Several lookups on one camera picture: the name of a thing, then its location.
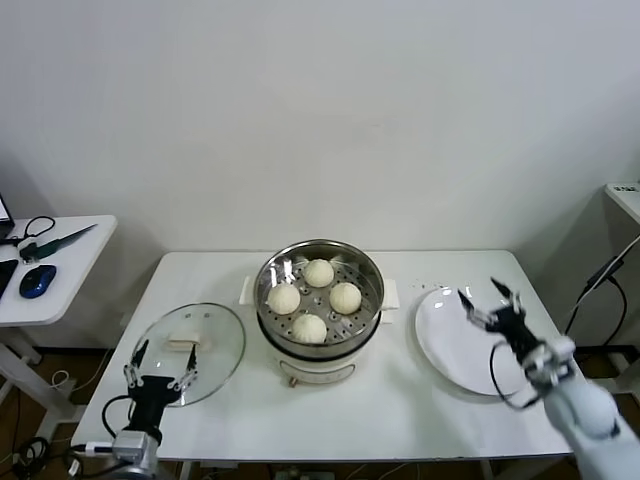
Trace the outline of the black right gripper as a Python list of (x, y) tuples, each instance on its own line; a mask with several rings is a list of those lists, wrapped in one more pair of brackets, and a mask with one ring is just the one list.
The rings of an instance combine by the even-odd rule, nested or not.
[(508, 302), (491, 312), (477, 309), (471, 300), (461, 291), (458, 296), (466, 313), (466, 318), (478, 328), (500, 334), (507, 342), (518, 361), (524, 361), (536, 350), (542, 341), (525, 324), (526, 312), (522, 307), (520, 294), (494, 277), (490, 278), (500, 295)]

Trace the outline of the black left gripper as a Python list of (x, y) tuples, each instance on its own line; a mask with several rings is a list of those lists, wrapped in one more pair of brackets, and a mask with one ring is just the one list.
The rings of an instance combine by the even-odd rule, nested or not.
[(165, 408), (174, 402), (174, 391), (182, 392), (195, 381), (197, 370), (197, 347), (193, 345), (184, 374), (174, 379), (167, 376), (140, 374), (149, 340), (136, 347), (123, 373), (128, 388), (128, 396), (134, 402), (134, 409), (127, 425), (129, 431), (144, 432), (150, 436), (161, 436), (160, 424)]

